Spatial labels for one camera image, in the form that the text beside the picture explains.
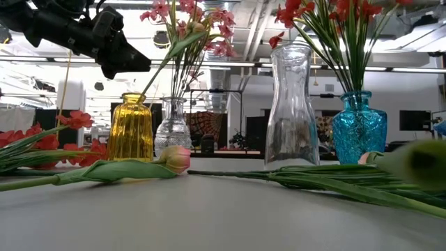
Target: textured glass vase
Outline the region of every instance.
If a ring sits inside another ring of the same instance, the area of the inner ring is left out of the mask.
[[[168,146],[184,146],[190,149],[192,140],[190,131],[183,116],[184,98],[164,98],[166,113],[161,125],[158,126],[155,136],[155,155],[160,157],[161,152]]]
[[[311,48],[285,45],[272,54],[274,100],[266,135],[265,167],[318,165],[316,119],[309,100]]]
[[[333,140],[341,164],[357,164],[370,151],[384,152],[387,114],[369,107],[370,91],[341,96],[344,111],[333,118]]]
[[[124,103],[114,110],[107,144],[109,160],[153,160],[152,113],[142,102],[141,94],[124,93]]]

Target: blue glass vase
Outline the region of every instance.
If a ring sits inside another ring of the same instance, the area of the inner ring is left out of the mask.
[[[333,140],[341,164],[357,164],[370,151],[383,152],[387,137],[387,114],[369,107],[370,91],[341,96],[344,111],[333,118]]]

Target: white table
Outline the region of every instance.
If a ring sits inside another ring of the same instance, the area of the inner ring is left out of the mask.
[[[262,166],[193,159],[191,169]],[[2,192],[0,250],[446,250],[446,220],[274,183],[183,175]]]

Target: yellow glass vase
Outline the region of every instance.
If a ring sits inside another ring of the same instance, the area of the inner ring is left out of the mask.
[[[152,113],[142,103],[146,96],[124,93],[124,103],[114,110],[107,145],[109,160],[153,159]]]

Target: ceiling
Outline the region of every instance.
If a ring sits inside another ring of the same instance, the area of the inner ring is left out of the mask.
[[[147,4],[149,1],[143,0],[108,0],[102,7],[107,4],[117,8],[119,13],[124,16],[124,34],[128,42],[145,54],[152,60],[161,60],[164,58],[167,50],[161,50],[154,46],[153,36],[156,31],[165,30],[162,25],[153,25],[149,21],[141,22],[139,16],[149,9]],[[376,1],[381,4],[388,4],[392,1],[380,0]],[[383,32],[385,39],[382,42],[383,48],[387,41],[392,42],[395,38],[408,33],[410,27],[407,27],[401,18],[405,17],[406,13],[420,11],[437,6],[439,1],[434,0],[414,0],[415,7],[410,10],[401,9],[399,13],[401,17],[393,17],[391,22]],[[260,59],[269,59],[271,48],[268,44],[270,37],[285,31],[286,37],[291,40],[296,39],[297,31],[287,30],[283,24],[275,23],[275,17],[272,15],[279,4],[284,5],[284,1],[264,1],[257,0],[235,0],[235,1],[205,1],[200,3],[202,8],[206,6],[230,9],[235,15],[236,26],[233,28],[233,46],[237,51],[238,56],[231,59],[232,61],[259,61]],[[94,16],[95,10],[90,9],[91,16]],[[177,16],[181,20],[187,20],[186,13],[179,13]],[[414,22],[415,19],[408,19],[405,22]],[[0,45],[0,56],[41,56],[41,57],[68,57],[68,50],[53,43],[42,41],[38,48],[34,48],[26,38],[20,33],[13,33],[13,41],[8,45]],[[394,53],[390,54],[392,50],[377,51],[374,53],[374,58],[371,61],[372,66],[423,66],[429,62],[426,54],[417,52]],[[52,85],[57,89],[59,81],[64,79],[66,75],[66,62],[53,63],[23,63],[23,62],[7,62],[0,61],[0,67],[4,70],[0,73],[0,87],[3,93],[16,94],[46,94],[48,98],[28,97],[28,98],[2,98],[1,102],[9,102],[12,105],[24,104],[33,105],[36,107],[54,107],[55,97],[54,93],[33,89],[33,81],[30,79],[38,79],[41,82]],[[228,68],[228,73],[231,75],[240,76],[239,68]],[[208,89],[211,86],[210,69],[204,68],[205,75],[200,77],[199,81],[194,84],[192,88]],[[120,73],[116,78],[109,80],[103,77],[101,69],[94,63],[73,63],[69,70],[70,78],[81,78],[87,93],[87,111],[97,112],[97,116],[109,116],[109,103],[116,100],[122,93],[129,91],[142,91],[148,83],[154,70],[148,73]],[[319,73],[330,76],[330,72]],[[171,70],[164,69],[160,73],[155,83],[148,91],[148,97],[155,97],[156,100],[163,96],[168,96],[170,93]],[[229,86],[232,89],[238,88],[240,77],[231,77],[232,83]],[[104,84],[103,91],[97,91],[94,88],[96,82]],[[272,78],[256,76],[250,79],[245,89],[246,94],[255,95],[272,95]],[[201,98],[201,94],[196,92],[193,95],[195,98]],[[204,104],[198,102],[195,107],[197,110],[203,109]]]

